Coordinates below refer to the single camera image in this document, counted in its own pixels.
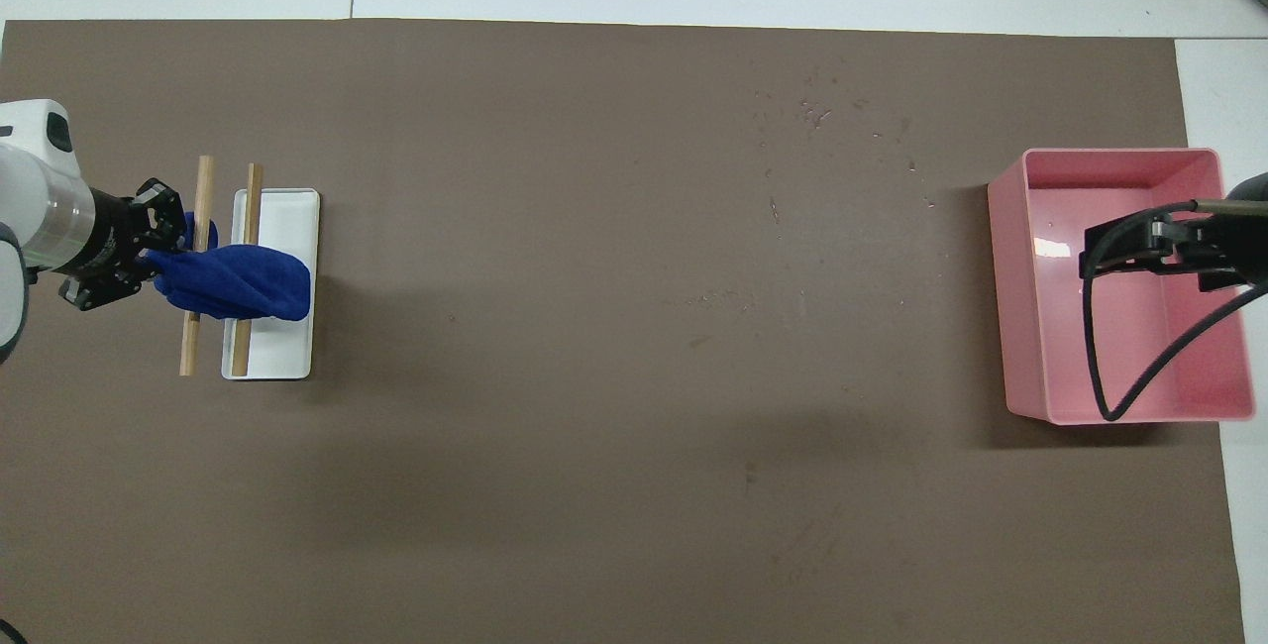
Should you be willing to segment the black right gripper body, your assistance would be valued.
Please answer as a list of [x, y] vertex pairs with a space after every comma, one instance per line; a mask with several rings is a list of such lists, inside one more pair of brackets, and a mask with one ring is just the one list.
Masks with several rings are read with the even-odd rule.
[[1213, 267], [1235, 267], [1252, 284], [1264, 284], [1267, 278], [1265, 216], [1224, 216], [1189, 221], [1196, 238], [1186, 259], [1200, 264], [1200, 273]]

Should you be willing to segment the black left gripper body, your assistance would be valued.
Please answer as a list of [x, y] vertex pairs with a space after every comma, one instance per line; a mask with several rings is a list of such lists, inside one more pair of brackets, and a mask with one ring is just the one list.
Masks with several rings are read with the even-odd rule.
[[134, 240], [150, 223], [141, 219], [136, 196], [115, 196], [107, 191], [90, 191], [94, 223], [89, 241], [82, 247], [82, 278], [120, 273], [127, 278], [153, 278], [150, 264], [139, 257]]

